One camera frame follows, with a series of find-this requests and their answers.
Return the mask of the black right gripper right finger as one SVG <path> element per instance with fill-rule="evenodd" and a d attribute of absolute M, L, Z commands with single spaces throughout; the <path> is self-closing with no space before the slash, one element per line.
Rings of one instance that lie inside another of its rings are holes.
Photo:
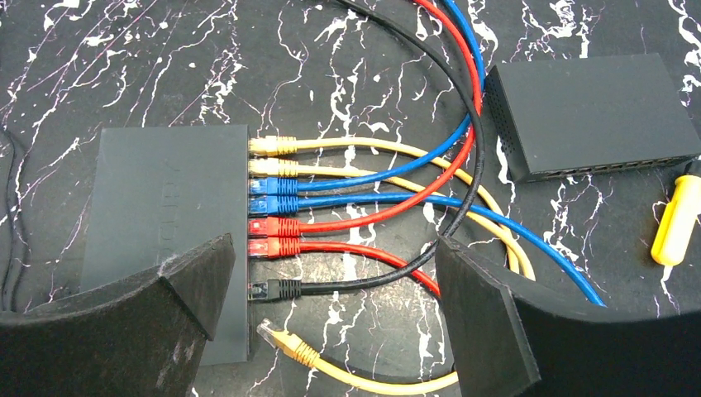
<path fill-rule="evenodd" d="M 700 314 L 555 292 L 442 238 L 436 275 L 464 396 L 697 396 Z"/>

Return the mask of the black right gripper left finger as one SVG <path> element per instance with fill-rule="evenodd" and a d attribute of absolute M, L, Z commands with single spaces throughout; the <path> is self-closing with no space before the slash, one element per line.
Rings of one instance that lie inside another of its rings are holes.
<path fill-rule="evenodd" d="M 2 395 L 187 395 L 235 262 L 224 234 L 110 284 L 2 313 Z"/>

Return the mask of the black network switch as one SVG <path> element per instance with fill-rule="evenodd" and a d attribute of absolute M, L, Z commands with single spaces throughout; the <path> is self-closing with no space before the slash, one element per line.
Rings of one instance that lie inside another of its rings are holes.
<path fill-rule="evenodd" d="M 500 64 L 484 88 L 516 183 L 678 165 L 700 153 L 657 54 Z"/>
<path fill-rule="evenodd" d="M 100 136 L 80 289 L 230 234 L 236 262 L 205 366 L 250 356 L 249 137 L 245 125 L 106 128 Z"/>

